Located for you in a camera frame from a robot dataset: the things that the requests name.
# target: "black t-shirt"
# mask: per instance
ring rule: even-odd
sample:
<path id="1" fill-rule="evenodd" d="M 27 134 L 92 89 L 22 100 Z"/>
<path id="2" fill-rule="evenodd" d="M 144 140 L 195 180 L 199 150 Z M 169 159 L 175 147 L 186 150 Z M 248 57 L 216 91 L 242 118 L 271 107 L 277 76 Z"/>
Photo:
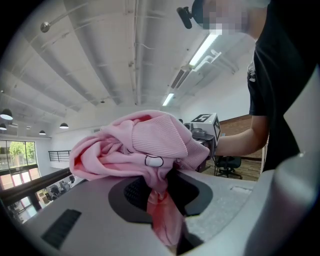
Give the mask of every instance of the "black t-shirt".
<path id="1" fill-rule="evenodd" d="M 271 1 L 248 68 L 250 115 L 267 116 L 269 143 L 264 171 L 299 153 L 284 119 L 319 61 L 319 30 L 306 2 Z"/>

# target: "pink cloth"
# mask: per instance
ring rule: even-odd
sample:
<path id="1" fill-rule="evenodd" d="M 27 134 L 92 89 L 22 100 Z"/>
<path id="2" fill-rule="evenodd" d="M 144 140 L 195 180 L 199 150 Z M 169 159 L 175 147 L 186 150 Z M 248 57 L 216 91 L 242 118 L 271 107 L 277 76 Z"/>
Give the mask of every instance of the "pink cloth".
<path id="1" fill-rule="evenodd" d="M 143 176 L 153 189 L 147 206 L 153 230 L 166 245 L 175 245 L 183 217 L 166 192 L 166 175 L 174 163 L 195 170 L 208 154 L 174 116 L 148 110 L 124 116 L 82 139 L 72 149 L 69 164 L 75 176 L 87 180 Z"/>

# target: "wooden wall panel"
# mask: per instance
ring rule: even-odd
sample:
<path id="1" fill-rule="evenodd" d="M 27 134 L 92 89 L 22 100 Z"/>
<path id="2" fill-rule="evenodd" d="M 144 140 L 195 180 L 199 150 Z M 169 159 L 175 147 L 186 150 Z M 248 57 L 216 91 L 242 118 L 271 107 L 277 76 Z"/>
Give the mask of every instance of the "wooden wall panel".
<path id="1" fill-rule="evenodd" d="M 226 136 L 242 133 L 245 130 L 248 130 L 250 126 L 251 126 L 251 115 L 243 115 L 240 117 L 236 117 L 236 118 L 232 118 L 232 119 L 220 122 L 221 133 L 224 133 Z M 261 158 L 262 149 L 258 150 L 255 153 L 246 155 L 246 157 Z"/>

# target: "white ceiling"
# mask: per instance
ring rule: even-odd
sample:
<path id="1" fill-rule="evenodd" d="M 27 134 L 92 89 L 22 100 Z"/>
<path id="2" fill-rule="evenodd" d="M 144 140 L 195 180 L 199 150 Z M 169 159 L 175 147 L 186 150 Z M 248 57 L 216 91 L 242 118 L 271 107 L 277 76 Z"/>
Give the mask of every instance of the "white ceiling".
<path id="1" fill-rule="evenodd" d="M 51 0 L 17 31 L 1 66 L 1 109 L 17 121 L 53 124 L 83 108 L 160 107 L 180 68 L 208 31 L 184 28 L 176 9 L 193 0 Z M 52 22 L 41 32 L 43 22 Z M 237 69 L 254 45 L 247 36 L 220 35 L 222 52 L 210 79 Z M 179 107 L 206 86 L 180 89 Z"/>

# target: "person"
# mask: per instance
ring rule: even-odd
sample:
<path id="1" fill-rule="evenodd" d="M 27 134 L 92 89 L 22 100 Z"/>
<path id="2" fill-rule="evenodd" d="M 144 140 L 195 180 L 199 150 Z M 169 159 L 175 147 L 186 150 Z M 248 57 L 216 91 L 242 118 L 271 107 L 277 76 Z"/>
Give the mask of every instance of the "person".
<path id="1" fill-rule="evenodd" d="M 284 119 L 319 63 L 317 1 L 196 0 L 210 29 L 246 33 L 255 40 L 248 67 L 250 129 L 219 139 L 217 156 L 245 156 L 268 142 L 264 171 L 300 152 Z"/>

